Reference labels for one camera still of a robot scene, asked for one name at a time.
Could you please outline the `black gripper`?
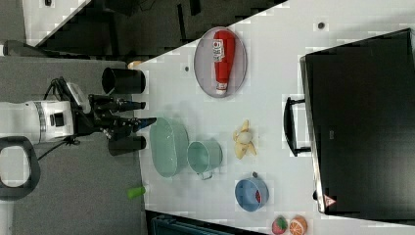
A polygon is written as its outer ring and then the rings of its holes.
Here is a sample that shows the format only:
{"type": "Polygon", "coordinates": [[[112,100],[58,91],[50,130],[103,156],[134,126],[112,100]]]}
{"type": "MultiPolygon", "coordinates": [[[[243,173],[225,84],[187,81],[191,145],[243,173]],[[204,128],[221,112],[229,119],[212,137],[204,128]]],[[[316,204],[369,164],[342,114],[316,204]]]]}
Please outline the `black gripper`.
{"type": "Polygon", "coordinates": [[[113,97],[90,94],[83,99],[73,100],[73,125],[75,136],[86,136],[103,131],[109,140],[120,140],[140,129],[155,123],[155,117],[115,119],[114,112],[143,110],[145,102],[115,101],[113,97]]]}

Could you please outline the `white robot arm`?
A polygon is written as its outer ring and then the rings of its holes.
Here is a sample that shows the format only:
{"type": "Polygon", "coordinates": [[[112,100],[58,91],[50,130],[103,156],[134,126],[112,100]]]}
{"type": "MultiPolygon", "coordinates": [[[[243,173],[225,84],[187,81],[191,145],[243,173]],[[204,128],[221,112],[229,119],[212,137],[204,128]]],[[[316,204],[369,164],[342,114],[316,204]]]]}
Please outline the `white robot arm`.
{"type": "Polygon", "coordinates": [[[62,95],[23,103],[1,104],[1,199],[16,201],[29,195],[41,177],[35,147],[44,143],[76,145],[77,138],[102,132],[110,147],[118,142],[138,141],[132,134],[152,125],[154,117],[121,117],[121,112],[142,110],[144,102],[91,95],[85,99],[62,95]]]}

